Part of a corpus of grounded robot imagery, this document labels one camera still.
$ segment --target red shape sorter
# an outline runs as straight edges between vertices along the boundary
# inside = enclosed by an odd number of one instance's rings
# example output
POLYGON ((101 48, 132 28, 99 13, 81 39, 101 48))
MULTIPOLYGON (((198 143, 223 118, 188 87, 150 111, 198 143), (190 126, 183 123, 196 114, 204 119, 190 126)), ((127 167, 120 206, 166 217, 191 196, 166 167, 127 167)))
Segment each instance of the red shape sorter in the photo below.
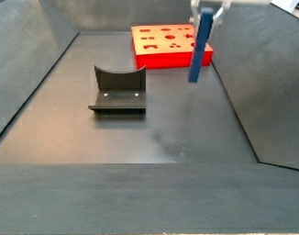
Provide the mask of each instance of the red shape sorter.
MULTIPOLYGON (((135 26, 132 29, 136 67, 147 69, 188 67, 194 50, 194 26, 135 26)), ((214 50, 207 44, 202 65, 211 64, 214 50)))

